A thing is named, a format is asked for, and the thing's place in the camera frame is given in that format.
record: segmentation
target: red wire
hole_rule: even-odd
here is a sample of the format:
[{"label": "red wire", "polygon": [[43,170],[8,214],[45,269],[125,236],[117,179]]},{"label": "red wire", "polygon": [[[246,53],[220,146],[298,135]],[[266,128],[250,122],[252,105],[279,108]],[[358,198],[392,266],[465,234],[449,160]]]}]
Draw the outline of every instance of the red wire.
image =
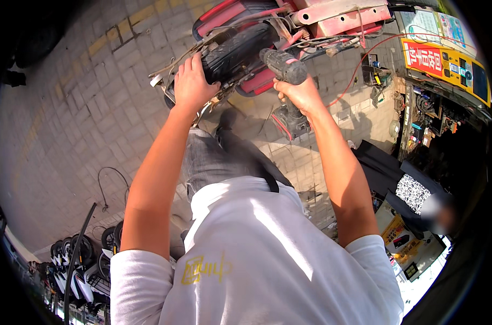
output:
[{"label": "red wire", "polygon": [[377,43],[376,45],[374,45],[372,48],[370,48],[366,54],[361,58],[360,62],[358,62],[358,65],[356,66],[356,69],[354,69],[354,74],[353,76],[351,77],[350,81],[349,81],[349,84],[347,85],[347,87],[345,88],[344,92],[332,103],[330,103],[329,105],[327,105],[326,107],[330,107],[332,105],[334,105],[334,103],[338,102],[346,93],[347,93],[347,90],[349,90],[349,87],[350,85],[353,83],[353,80],[354,80],[354,77],[356,76],[356,71],[358,71],[358,68],[360,67],[360,64],[361,62],[365,59],[365,57],[367,55],[369,55],[369,53],[375,49],[379,44],[383,43],[383,42],[386,42],[394,37],[398,37],[398,36],[405,36],[405,35],[426,35],[426,36],[436,36],[436,37],[441,37],[441,38],[446,38],[447,40],[451,40],[451,41],[456,41],[458,43],[461,43],[461,44],[464,44],[464,45],[467,45],[467,46],[470,46],[471,48],[474,48],[473,46],[471,46],[470,44],[466,44],[464,42],[461,42],[459,40],[456,40],[454,38],[450,38],[450,37],[446,37],[446,36],[441,36],[441,35],[436,35],[436,34],[426,34],[426,33],[403,33],[403,34],[396,34],[396,35],[393,35],[391,37],[388,37],[386,38],[385,40],[382,40],[380,41],[379,43]]}]

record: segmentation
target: cordless drill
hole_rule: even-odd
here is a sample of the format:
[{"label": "cordless drill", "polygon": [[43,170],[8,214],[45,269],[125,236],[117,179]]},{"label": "cordless drill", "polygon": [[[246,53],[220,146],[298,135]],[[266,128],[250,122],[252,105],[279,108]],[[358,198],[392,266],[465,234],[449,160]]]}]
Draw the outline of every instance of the cordless drill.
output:
[{"label": "cordless drill", "polygon": [[[300,85],[307,78],[306,65],[291,54],[276,49],[264,48],[259,53],[262,62],[275,74],[276,79],[292,85]],[[291,141],[311,131],[307,118],[284,96],[285,102],[270,116],[275,126]]]}]

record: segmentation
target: white t-shirt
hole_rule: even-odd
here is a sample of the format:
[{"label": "white t-shirt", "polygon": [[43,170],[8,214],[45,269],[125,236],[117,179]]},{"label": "white t-shirt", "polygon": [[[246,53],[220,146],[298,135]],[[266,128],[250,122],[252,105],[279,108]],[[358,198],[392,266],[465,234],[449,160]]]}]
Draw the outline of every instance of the white t-shirt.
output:
[{"label": "white t-shirt", "polygon": [[298,194],[244,176],[192,199],[195,223],[175,272],[130,250],[111,259],[113,324],[399,324],[403,301],[383,239],[344,249],[305,216]]}]

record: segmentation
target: red sign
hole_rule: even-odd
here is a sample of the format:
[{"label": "red sign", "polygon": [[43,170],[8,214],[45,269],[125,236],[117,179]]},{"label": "red sign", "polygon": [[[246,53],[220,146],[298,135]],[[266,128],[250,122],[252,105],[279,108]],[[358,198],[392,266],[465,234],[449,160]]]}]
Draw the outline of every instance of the red sign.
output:
[{"label": "red sign", "polygon": [[441,53],[437,47],[402,40],[407,68],[415,68],[430,75],[442,75]]}]

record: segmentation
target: patterned fabric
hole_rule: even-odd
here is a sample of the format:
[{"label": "patterned fabric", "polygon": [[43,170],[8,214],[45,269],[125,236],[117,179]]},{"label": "patterned fabric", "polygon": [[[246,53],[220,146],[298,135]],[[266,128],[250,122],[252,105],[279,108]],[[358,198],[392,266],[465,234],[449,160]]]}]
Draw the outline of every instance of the patterned fabric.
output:
[{"label": "patterned fabric", "polygon": [[419,215],[421,215],[421,205],[430,195],[430,191],[409,174],[403,175],[396,188],[396,196]]}]

